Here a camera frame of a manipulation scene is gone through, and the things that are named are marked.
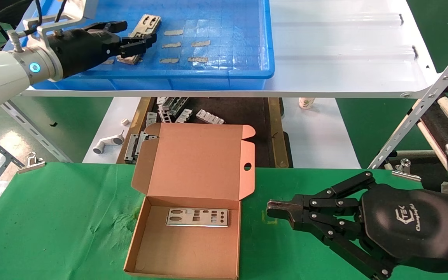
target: blue indicator light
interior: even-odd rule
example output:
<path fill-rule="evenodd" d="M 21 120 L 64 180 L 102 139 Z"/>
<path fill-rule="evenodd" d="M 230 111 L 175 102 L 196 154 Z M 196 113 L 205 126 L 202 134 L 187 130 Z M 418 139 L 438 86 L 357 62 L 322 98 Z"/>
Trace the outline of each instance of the blue indicator light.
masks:
<path fill-rule="evenodd" d="M 41 66 L 39 64 L 35 63 L 35 62 L 32 62 L 29 65 L 29 69 L 30 69 L 30 71 L 33 71 L 34 73 L 37 73 L 37 72 L 41 71 Z"/>

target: paper cup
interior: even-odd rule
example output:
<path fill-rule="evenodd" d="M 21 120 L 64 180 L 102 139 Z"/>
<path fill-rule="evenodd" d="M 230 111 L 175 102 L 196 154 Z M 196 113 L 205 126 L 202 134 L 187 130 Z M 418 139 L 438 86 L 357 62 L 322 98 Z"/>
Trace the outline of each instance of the paper cup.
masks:
<path fill-rule="evenodd" d="M 308 110 L 312 107 L 312 104 L 314 103 L 315 97 L 300 97 L 298 99 L 298 106 L 304 110 Z"/>

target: metal clip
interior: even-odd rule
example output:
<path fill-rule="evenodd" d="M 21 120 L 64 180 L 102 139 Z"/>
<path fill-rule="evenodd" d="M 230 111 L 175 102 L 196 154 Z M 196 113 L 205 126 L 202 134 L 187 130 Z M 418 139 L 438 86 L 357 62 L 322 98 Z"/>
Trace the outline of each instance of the metal clip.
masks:
<path fill-rule="evenodd" d="M 16 172 L 18 174 L 22 174 L 25 172 L 29 172 L 31 170 L 36 170 L 38 168 L 44 167 L 45 164 L 46 164 L 46 162 L 43 161 L 42 158 L 37 157 L 37 154 L 35 151 L 32 151 L 29 154 L 27 154 L 27 166 L 20 168 Z"/>

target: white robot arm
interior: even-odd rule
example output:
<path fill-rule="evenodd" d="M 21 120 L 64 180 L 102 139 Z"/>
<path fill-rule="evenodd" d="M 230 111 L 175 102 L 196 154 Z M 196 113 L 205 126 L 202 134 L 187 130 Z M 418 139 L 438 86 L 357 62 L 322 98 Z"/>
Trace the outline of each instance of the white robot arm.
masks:
<path fill-rule="evenodd" d="M 9 30 L 8 36 L 14 50 L 0 52 L 0 105 L 29 85 L 47 79 L 60 81 L 91 69 L 111 56 L 142 54 L 156 41 L 156 34 L 139 38 L 115 35 L 127 29 L 125 21 L 94 23 L 83 28 L 62 30 L 93 18 L 97 1 L 68 0 L 59 16 L 62 21 L 57 23 L 57 15 L 43 16 L 43 25 L 39 25 L 39 18 L 23 21 L 26 30 L 33 30 L 33 27 L 39 25 L 37 34 L 28 35 L 26 47 L 21 47 L 19 40 L 27 36 L 26 33 Z"/>

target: white shelf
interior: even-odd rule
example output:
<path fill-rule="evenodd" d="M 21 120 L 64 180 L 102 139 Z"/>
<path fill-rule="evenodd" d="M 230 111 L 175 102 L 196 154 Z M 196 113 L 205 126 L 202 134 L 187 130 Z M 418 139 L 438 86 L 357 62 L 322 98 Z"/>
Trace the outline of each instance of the white shelf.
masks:
<path fill-rule="evenodd" d="M 270 0 L 270 8 L 276 71 L 263 91 L 29 89 L 23 95 L 399 98 L 439 76 L 406 0 Z"/>

